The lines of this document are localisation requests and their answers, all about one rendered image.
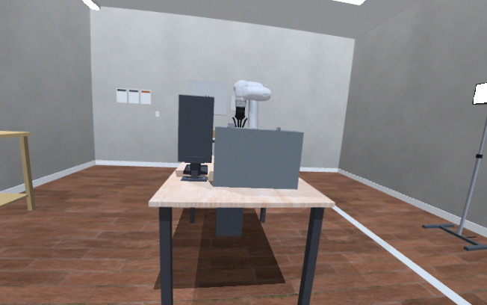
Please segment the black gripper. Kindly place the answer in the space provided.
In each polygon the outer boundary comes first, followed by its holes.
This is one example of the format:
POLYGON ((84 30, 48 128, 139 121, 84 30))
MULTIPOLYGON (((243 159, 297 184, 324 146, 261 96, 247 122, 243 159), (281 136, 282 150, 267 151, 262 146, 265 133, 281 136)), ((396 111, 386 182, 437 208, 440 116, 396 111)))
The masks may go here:
POLYGON ((242 125, 242 128, 243 128, 244 125, 245 125, 245 122, 247 120, 247 118, 245 117, 245 108, 236 107, 236 113, 235 113, 235 116, 232 119, 234 120, 235 127, 237 127, 236 126, 236 122, 235 122, 235 118, 238 120, 238 127, 239 127, 239 120, 240 120, 240 127, 241 127, 242 120, 245 119, 245 121, 243 122, 243 125, 242 125))

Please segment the grey tool chest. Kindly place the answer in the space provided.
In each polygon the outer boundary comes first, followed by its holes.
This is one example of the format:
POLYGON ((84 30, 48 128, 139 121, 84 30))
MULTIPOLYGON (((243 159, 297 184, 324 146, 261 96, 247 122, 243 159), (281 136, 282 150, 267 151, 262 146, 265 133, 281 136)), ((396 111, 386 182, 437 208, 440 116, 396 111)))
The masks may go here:
POLYGON ((298 189, 303 135, 216 126, 213 187, 298 189))

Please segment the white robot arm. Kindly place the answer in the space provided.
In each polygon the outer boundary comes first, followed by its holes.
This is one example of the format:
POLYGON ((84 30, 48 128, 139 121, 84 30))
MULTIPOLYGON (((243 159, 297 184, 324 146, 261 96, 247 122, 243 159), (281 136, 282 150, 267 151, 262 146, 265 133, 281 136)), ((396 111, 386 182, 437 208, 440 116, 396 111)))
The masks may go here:
POLYGON ((258 101, 267 101, 270 90, 257 82, 238 81, 234 85, 234 91, 235 107, 245 108, 246 101, 249 100, 248 127, 258 128, 258 101))

